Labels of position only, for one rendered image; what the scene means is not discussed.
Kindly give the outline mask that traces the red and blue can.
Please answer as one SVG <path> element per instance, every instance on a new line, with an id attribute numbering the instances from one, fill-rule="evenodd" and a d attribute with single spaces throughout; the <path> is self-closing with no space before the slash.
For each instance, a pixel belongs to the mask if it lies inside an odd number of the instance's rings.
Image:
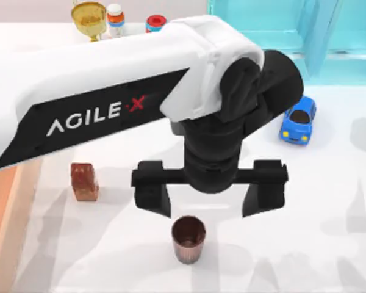
<path id="1" fill-rule="evenodd" d="M 151 15 L 146 19 L 146 33 L 160 31 L 166 23 L 163 15 Z"/>

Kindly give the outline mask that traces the white bottle with orange label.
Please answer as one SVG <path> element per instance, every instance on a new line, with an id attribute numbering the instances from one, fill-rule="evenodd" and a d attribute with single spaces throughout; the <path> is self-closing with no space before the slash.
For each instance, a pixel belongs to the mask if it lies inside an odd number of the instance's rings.
<path id="1" fill-rule="evenodd" d="M 107 27 L 111 38 L 124 35 L 125 15 L 119 4 L 107 6 Z"/>

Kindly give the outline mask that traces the brown bread loaf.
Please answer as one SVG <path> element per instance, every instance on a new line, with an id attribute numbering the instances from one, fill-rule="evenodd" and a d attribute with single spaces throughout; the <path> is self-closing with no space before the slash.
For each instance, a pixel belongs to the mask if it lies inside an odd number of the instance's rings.
<path id="1" fill-rule="evenodd" d="M 91 163 L 71 164 L 71 186 L 77 201 L 97 201 L 99 184 Z"/>

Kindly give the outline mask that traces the light blue rack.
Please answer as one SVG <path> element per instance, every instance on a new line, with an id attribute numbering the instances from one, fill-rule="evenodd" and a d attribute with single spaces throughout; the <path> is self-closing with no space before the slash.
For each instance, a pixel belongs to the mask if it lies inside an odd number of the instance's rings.
<path id="1" fill-rule="evenodd" d="M 366 85 L 366 0 L 208 0 L 263 49 L 291 56 L 309 85 Z"/>

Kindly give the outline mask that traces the blue toy car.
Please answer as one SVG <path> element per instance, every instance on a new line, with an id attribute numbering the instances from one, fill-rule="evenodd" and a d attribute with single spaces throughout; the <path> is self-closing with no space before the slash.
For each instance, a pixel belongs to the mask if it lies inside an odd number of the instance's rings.
<path id="1" fill-rule="evenodd" d="M 298 103 L 285 112 L 279 138 L 288 143 L 307 145 L 312 135 L 316 110 L 315 101 L 302 96 Z"/>

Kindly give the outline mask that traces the brown cup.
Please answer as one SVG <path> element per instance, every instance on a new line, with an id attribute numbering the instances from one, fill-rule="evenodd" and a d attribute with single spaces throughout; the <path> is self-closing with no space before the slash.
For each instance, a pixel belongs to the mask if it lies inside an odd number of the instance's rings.
<path id="1" fill-rule="evenodd" d="M 194 264 L 199 260 L 206 238 L 206 228 L 199 218 L 191 215 L 178 218 L 171 228 L 171 236 L 181 263 Z"/>

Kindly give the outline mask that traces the gold trophy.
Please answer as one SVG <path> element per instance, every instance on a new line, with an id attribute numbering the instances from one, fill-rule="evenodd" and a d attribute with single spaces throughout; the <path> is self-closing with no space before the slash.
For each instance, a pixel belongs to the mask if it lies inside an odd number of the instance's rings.
<path id="1" fill-rule="evenodd" d="M 106 31 L 106 8 L 99 2 L 83 1 L 76 3 L 71 17 L 80 33 L 97 42 Z"/>

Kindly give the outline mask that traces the shallow salmon-coloured box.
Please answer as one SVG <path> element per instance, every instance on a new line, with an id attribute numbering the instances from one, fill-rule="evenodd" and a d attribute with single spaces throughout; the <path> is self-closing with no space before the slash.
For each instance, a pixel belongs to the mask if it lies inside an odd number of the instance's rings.
<path id="1" fill-rule="evenodd" d="M 0 171 L 0 269 L 16 265 L 40 169 L 37 161 Z"/>

